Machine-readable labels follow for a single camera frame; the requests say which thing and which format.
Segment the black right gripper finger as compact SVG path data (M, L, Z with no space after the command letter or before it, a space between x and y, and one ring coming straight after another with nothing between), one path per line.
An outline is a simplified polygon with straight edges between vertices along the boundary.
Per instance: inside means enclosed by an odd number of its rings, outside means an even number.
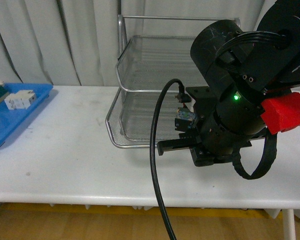
M186 149L196 146L200 143L201 141L196 138L180 138L159 141L156 146L158 154L162 156L164 152Z

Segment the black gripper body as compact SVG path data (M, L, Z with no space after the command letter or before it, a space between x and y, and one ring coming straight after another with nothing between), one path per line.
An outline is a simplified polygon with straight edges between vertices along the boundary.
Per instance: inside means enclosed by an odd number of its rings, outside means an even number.
M233 162L240 157L242 148L251 146L251 139L262 138L266 134L261 118L242 123L232 120L234 129L226 126L213 114L206 120L199 120L194 127L181 131L179 137L190 149L193 163L197 167Z

